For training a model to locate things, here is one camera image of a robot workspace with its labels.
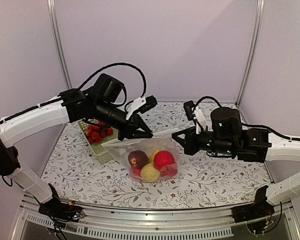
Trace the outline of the clear dotted zip top bag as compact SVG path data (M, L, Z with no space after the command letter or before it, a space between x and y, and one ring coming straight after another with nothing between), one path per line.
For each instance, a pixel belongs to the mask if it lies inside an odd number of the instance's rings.
M175 179L179 174L180 154L171 128L153 134L152 138L117 139L102 144L115 160L127 168L135 182L155 183Z

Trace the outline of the red apple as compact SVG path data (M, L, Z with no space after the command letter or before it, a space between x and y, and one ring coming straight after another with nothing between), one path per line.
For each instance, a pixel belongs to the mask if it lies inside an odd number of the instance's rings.
M140 179L141 178L141 169L138 168L131 168L130 169L131 175L134 178Z

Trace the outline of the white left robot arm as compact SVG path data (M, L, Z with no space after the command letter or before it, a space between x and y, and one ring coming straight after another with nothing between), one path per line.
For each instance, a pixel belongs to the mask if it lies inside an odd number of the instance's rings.
M141 118L157 105L154 96L141 96L133 100L126 110L115 104L125 85L103 73L88 89L70 89L51 100L24 110L21 113L0 118L0 176L6 176L31 193L53 216L64 213L53 188L18 159L15 144L42 131L58 125L79 120L98 120L115 128L117 138L145 139L153 136Z

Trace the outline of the red pomegranate front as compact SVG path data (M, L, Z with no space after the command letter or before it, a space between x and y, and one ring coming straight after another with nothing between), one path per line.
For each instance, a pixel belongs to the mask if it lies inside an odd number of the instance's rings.
M156 169L161 170L163 166L173 165L175 163L175 158L171 152L162 150L159 151L154 158L154 166Z

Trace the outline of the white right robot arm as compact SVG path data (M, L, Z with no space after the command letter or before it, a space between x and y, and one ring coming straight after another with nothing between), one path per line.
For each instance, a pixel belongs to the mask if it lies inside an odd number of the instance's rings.
M244 130L239 111L229 107L214 109L210 119L211 131L197 122L171 135L186 155L205 151L244 162L300 162L300 137L284 136L262 125L248 125Z

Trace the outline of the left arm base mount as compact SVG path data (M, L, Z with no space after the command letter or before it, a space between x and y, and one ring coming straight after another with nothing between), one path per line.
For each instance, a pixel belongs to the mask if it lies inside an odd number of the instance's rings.
M52 191L52 199L46 203L40 203L38 212L64 222L78 222L85 216L83 208L76 205L75 201L62 203L56 189L49 183Z

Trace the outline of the yellow corn cob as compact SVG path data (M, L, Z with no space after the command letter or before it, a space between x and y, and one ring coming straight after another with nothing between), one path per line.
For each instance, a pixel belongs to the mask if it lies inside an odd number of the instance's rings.
M149 163L154 163L154 159L155 159L155 156L157 153L159 153L160 151L159 150L155 150L152 155L148 158L149 159Z

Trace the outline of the dark purple fruit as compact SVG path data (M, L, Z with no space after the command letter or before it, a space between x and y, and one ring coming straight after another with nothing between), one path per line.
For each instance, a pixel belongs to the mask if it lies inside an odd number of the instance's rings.
M133 150L128 154L128 161L132 168L142 169L149 163L149 158L144 151Z

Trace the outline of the yellow lemon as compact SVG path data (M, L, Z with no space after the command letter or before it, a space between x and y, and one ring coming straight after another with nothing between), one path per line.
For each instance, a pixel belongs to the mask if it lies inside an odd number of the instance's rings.
M155 182L160 175L161 172L152 163L148 163L140 171L140 177L144 182Z

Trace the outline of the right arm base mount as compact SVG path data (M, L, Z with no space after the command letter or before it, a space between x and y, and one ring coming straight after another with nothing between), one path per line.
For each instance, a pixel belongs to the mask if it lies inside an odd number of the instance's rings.
M231 208L231 216L235 223L263 218L275 213L274 206L267 202L267 188L267 185L258 188L252 203Z

